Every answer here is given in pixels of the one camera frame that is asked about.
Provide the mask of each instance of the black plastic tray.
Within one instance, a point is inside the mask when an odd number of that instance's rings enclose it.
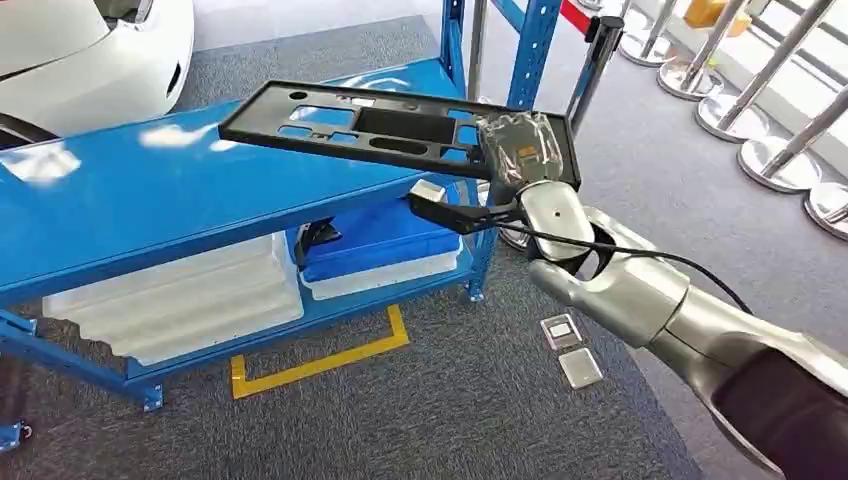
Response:
[[[337,125],[292,119],[299,107],[346,110],[352,120]],[[476,131],[474,116],[513,111],[425,95],[272,80],[221,122],[218,135],[240,143],[491,180],[480,148],[460,143],[459,132],[462,127]],[[562,115],[546,115],[564,157],[562,180],[576,189],[580,174],[568,121]],[[306,134],[280,133],[285,127],[290,127],[286,132]],[[443,159],[450,150],[464,151],[465,159]]]

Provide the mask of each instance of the metal plate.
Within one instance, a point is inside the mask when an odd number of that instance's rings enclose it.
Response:
[[[539,323],[552,350],[573,347],[583,341],[574,319],[568,313],[546,318]]]
[[[683,88],[683,79],[689,68],[690,60],[676,58],[664,63],[657,72],[657,81],[666,92],[677,98],[697,102],[704,97],[715,95],[724,89],[724,80],[712,69],[705,68],[688,88]]]
[[[735,95],[720,94],[701,100],[695,110],[698,125],[728,142],[742,143],[750,138],[763,138],[768,135],[768,117],[754,105],[743,110],[730,127],[719,128],[718,123],[733,107],[736,98]]]
[[[804,200],[804,209],[818,226],[831,235],[848,241],[848,218],[832,218],[848,205],[848,187],[838,183],[822,183],[810,190]]]
[[[818,185],[821,181],[821,167],[803,152],[771,177],[763,175],[766,164],[786,147],[786,143],[786,140],[778,137],[748,140],[742,144],[736,160],[752,180],[781,193],[803,192]]]
[[[595,357],[588,348],[581,348],[559,356],[559,364],[572,388],[588,387],[604,378]]]
[[[659,67],[677,56],[677,52],[672,47],[671,41],[667,37],[662,36],[657,38],[654,48],[647,55],[643,56],[642,49],[645,47],[645,42],[648,40],[650,33],[650,30],[625,33],[621,37],[621,43],[619,44],[621,55],[643,67]]]

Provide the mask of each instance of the black bracket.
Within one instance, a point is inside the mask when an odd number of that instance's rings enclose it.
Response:
[[[406,198],[413,215],[460,235],[491,228],[495,222],[511,222],[522,218],[516,200],[508,205],[495,207],[469,207],[434,202],[413,193],[407,195]]]
[[[347,113],[322,121],[308,109]],[[410,93],[270,81],[218,126],[224,140],[491,180],[476,119],[515,110]],[[561,180],[580,186],[565,117],[546,114],[563,154]],[[473,129],[471,141],[463,130]]]

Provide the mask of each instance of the white plastic tray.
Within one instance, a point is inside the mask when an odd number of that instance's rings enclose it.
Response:
[[[296,275],[274,234],[52,295],[44,314],[149,365],[302,317]]]

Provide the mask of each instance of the blue metal shelf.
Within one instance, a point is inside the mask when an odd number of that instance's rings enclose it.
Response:
[[[463,0],[443,0],[439,58],[329,83],[464,98]],[[531,108],[559,2],[529,0],[510,23],[520,40],[508,105]],[[236,103],[0,152],[0,305],[39,298],[405,195],[419,179],[459,179],[320,155],[235,144],[215,126]],[[476,182],[467,181],[477,203]],[[168,375],[448,285],[482,300],[495,242],[475,235],[458,268],[331,300],[301,288],[304,316],[154,365],[124,372],[31,335],[32,323],[0,310],[0,351],[141,402],[162,406]]]

